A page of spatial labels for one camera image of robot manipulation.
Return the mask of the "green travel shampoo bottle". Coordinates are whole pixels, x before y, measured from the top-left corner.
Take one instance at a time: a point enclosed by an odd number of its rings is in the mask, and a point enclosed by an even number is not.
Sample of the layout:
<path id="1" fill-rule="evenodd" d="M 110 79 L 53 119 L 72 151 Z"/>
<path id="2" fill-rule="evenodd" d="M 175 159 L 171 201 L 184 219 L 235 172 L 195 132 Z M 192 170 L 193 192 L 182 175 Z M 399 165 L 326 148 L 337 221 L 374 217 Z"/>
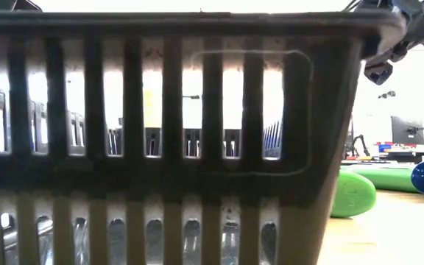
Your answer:
<path id="1" fill-rule="evenodd" d="M 374 184 L 355 172 L 340 170 L 331 217 L 349 218 L 371 210 L 377 200 Z"/>
<path id="2" fill-rule="evenodd" d="M 410 166 L 342 165 L 340 168 L 366 177 L 377 189 L 418 193 L 411 182 L 413 167 Z"/>

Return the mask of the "black computer monitor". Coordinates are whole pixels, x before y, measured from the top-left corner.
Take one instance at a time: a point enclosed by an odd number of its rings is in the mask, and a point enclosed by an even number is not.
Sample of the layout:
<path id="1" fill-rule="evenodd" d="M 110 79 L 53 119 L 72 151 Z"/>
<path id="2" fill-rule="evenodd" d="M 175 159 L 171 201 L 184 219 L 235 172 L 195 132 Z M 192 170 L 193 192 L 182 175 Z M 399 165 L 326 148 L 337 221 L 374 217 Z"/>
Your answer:
<path id="1" fill-rule="evenodd" d="M 424 144 L 424 126 L 421 120 L 391 116 L 392 142 L 394 144 Z"/>

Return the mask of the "red storage bins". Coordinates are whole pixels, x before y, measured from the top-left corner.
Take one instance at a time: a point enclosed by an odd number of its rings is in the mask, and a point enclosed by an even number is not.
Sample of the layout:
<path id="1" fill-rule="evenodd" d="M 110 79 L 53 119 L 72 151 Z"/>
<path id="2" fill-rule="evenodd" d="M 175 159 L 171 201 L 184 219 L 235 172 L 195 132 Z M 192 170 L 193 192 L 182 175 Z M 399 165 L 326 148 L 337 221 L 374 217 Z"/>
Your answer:
<path id="1" fill-rule="evenodd" d="M 377 142 L 376 145 L 378 146 L 379 144 L 391 144 L 392 145 L 392 149 L 394 148 L 401 148 L 401 149 L 414 149 L 417 147 L 416 144 L 398 144 L 398 143 L 393 143 L 393 142 L 388 142 L 388 141 L 384 141 L 384 142 Z"/>

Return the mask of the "black office desk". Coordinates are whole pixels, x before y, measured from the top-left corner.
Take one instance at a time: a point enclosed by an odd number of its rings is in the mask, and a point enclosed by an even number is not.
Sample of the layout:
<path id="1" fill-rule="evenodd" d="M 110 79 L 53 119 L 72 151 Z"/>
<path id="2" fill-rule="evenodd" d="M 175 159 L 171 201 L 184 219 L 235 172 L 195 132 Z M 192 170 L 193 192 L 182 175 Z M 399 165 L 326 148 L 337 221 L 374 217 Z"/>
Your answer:
<path id="1" fill-rule="evenodd" d="M 398 151 L 388 149 L 385 152 L 379 153 L 380 160 L 394 160 L 398 163 L 421 163 L 423 161 L 424 151 L 417 150 Z"/>

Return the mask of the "wipes canister with white lid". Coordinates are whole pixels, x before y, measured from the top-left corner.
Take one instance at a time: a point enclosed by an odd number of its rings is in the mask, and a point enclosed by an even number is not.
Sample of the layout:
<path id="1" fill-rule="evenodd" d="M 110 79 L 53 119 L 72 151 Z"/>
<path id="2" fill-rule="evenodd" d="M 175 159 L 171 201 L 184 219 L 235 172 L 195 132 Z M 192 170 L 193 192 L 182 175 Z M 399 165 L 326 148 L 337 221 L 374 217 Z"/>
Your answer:
<path id="1" fill-rule="evenodd" d="M 159 90 L 144 89 L 144 126 L 160 128 L 162 122 L 162 94 Z"/>

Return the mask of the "black slotted plastic basket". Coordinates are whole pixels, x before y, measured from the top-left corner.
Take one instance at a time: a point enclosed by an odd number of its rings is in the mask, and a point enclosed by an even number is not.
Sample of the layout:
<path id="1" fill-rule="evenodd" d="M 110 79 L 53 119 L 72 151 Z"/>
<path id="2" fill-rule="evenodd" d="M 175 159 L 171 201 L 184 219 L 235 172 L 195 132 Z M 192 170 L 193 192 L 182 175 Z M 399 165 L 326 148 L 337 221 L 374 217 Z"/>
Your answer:
<path id="1" fill-rule="evenodd" d="M 107 228 L 121 217 L 129 265 L 146 265 L 146 218 L 163 218 L 163 264 L 183 262 L 187 208 L 200 217 L 201 258 L 220 265 L 224 210 L 235 205 L 238 259 L 259 265 L 270 202 L 277 263 L 315 265 L 330 215 L 361 61 L 404 35 L 399 15 L 362 13 L 0 12 L 0 216 L 17 224 L 20 265 L 38 264 L 36 220 L 53 221 L 53 261 L 74 262 L 72 223 L 88 221 L 92 265 L 108 265 Z M 202 71 L 200 153 L 186 154 L 183 72 Z M 228 156 L 224 72 L 242 70 L 238 154 Z M 107 128 L 104 76 L 121 72 L 121 133 Z M 80 70 L 84 113 L 67 107 Z M 148 155 L 144 84 L 160 71 L 158 155 Z M 264 72 L 282 72 L 283 108 L 264 129 Z M 0 223 L 0 265 L 4 265 Z"/>

